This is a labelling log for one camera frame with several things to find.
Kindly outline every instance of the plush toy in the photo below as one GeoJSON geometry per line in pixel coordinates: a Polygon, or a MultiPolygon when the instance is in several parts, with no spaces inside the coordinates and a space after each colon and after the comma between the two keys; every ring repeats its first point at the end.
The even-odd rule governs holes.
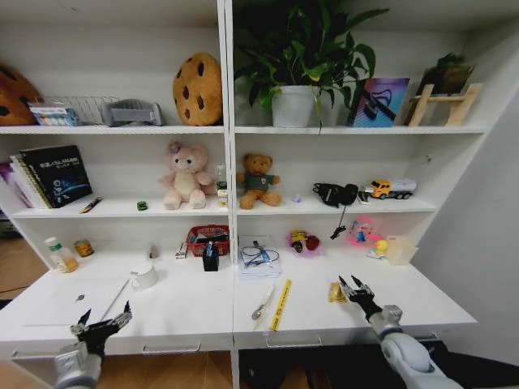
{"type": "Polygon", "coordinates": [[[238,173],[238,184],[245,186],[245,194],[240,199],[240,208],[252,209],[257,199],[273,207],[281,204],[281,196],[271,190],[269,185],[279,184],[279,176],[269,176],[272,167],[272,157],[263,154],[246,154],[243,157],[245,173],[238,173]]]}
{"type": "Polygon", "coordinates": [[[216,192],[211,185],[211,176],[202,171],[207,161],[208,154],[203,146],[183,147],[180,142],[168,145],[165,163],[172,173],[160,180],[171,188],[164,197],[166,208],[178,209],[182,202],[193,208],[205,207],[205,195],[216,192]]]}
{"type": "Polygon", "coordinates": [[[42,101],[37,90],[12,67],[0,63],[0,126],[36,123],[28,103],[42,101]]]}
{"type": "Polygon", "coordinates": [[[173,80],[173,97],[180,119],[189,126],[208,126],[221,118],[221,70],[207,53],[188,58],[173,80]]]}

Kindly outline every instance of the pink toy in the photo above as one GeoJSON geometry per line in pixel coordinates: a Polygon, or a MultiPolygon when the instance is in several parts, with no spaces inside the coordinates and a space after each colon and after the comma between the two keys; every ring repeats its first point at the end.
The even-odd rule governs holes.
{"type": "Polygon", "coordinates": [[[164,197],[166,208],[178,209],[181,203],[189,203],[192,208],[205,207],[205,195],[215,194],[211,176],[202,171],[207,161],[203,146],[183,147],[180,142],[168,145],[165,163],[172,173],[160,180],[171,188],[164,197]]]}

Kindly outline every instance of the green shirt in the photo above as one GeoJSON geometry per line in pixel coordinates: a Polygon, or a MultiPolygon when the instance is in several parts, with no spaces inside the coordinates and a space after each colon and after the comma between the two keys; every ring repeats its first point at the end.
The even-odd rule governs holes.
{"type": "Polygon", "coordinates": [[[267,190],[268,185],[274,183],[274,176],[260,175],[253,176],[249,173],[245,173],[245,189],[259,189],[267,190]]]}

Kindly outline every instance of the white desk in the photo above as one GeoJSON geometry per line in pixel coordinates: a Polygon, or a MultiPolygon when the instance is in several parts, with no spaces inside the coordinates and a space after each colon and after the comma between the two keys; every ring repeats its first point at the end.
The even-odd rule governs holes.
{"type": "MultiPolygon", "coordinates": [[[[37,314],[37,296],[66,278],[113,278],[128,275],[143,251],[98,247],[78,271],[62,275],[49,271],[0,311],[0,357],[11,358],[44,381],[54,380],[53,355],[75,341],[68,327],[27,327],[28,312],[37,314]]],[[[166,251],[156,262],[160,280],[152,289],[135,291],[129,284],[106,318],[122,312],[130,300],[134,318],[106,344],[107,354],[188,353],[231,350],[238,373],[238,349],[284,348],[374,341],[371,329],[355,304],[328,303],[330,282],[353,274],[371,286],[375,301],[404,310],[401,324],[415,335],[475,323],[453,300],[412,266],[392,267],[368,259],[364,250],[327,249],[323,256],[303,259],[281,250],[282,274],[273,280],[240,280],[238,268],[222,258],[218,272],[204,272],[201,259],[175,260],[166,251]],[[285,279],[293,281],[279,331],[268,330],[285,279]],[[259,322],[251,313],[266,288],[277,283],[269,311],[259,322]]]]}

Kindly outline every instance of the bottle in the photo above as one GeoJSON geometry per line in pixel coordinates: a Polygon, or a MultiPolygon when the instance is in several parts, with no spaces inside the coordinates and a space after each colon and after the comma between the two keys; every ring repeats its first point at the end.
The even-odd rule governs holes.
{"type": "Polygon", "coordinates": [[[58,265],[61,273],[72,273],[78,268],[78,261],[75,256],[66,247],[63,247],[56,237],[45,239],[45,244],[49,247],[50,258],[58,265]]]}
{"type": "Polygon", "coordinates": [[[225,164],[217,165],[217,195],[220,207],[227,208],[227,173],[225,164]]]}

